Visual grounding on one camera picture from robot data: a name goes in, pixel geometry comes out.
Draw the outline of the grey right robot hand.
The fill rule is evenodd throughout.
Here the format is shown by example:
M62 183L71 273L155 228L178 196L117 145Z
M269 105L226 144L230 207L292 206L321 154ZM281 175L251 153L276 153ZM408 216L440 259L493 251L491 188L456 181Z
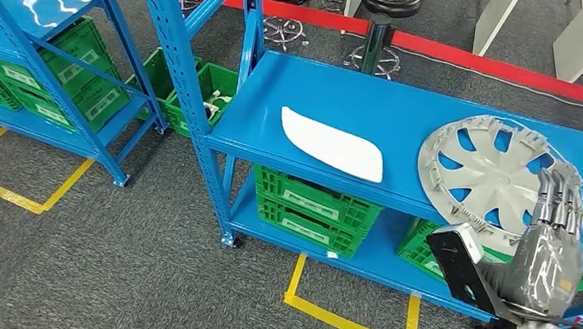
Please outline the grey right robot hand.
M542 168L538 177L538 200L512 260L481 262L478 269L503 300L561 317L583 276L583 208L579 187L560 172Z

